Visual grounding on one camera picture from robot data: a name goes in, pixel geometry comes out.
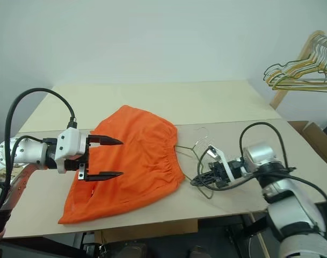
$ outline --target orange garment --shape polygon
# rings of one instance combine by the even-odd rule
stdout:
[[[90,148],[89,173],[120,171],[107,181],[77,180],[59,224],[116,215],[149,205],[177,190],[184,180],[175,152],[177,129],[150,112],[122,106],[92,134],[108,135],[123,145]]]

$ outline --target orange cloth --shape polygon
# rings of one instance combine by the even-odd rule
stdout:
[[[89,173],[120,171],[108,181],[77,180],[59,224],[78,223],[149,205],[177,190],[184,180],[175,152],[177,129],[150,112],[122,106],[92,134],[108,135],[123,145],[90,148]]]

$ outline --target wooden table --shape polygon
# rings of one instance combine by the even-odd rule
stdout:
[[[208,136],[208,143],[223,150],[228,159],[239,156],[238,138],[247,125],[254,120],[268,121],[281,132],[289,164],[298,168],[293,175],[312,181],[327,193],[327,164],[245,81],[133,87],[137,89],[130,89],[128,85],[89,85],[88,88],[65,85],[54,90],[66,97],[73,106],[78,128],[92,129],[122,104],[130,104],[177,124],[179,145],[193,146],[197,140]],[[64,107],[56,99],[46,97],[20,130],[20,134],[32,132],[30,135],[38,138],[54,137],[64,129],[67,119],[68,113],[65,113]],[[264,126],[249,130],[244,145],[260,141],[267,141],[282,160],[276,135]],[[177,151],[183,172],[194,177],[196,159],[186,150]],[[216,192],[211,200],[207,200],[185,181],[176,192],[147,207],[85,223],[59,225],[57,221],[62,216],[73,176],[72,171],[64,175],[55,170],[36,171],[12,212],[5,237],[31,237],[228,216],[261,211],[267,205],[255,180],[233,190]],[[323,201],[315,190],[304,185],[302,187],[314,202]]]

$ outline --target white wall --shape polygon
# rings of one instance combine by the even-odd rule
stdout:
[[[0,141],[11,100],[30,87],[248,78],[269,101],[263,71],[314,30],[327,32],[327,0],[0,0]],[[14,132],[40,98],[23,103]],[[327,95],[316,98],[289,94],[279,112],[326,123]]]

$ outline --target orange shorts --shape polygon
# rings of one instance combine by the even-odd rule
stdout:
[[[175,152],[177,129],[150,112],[122,106],[92,134],[108,135],[123,145],[90,148],[89,173],[120,171],[108,181],[77,180],[59,224],[116,215],[149,205],[177,190],[184,180]]]

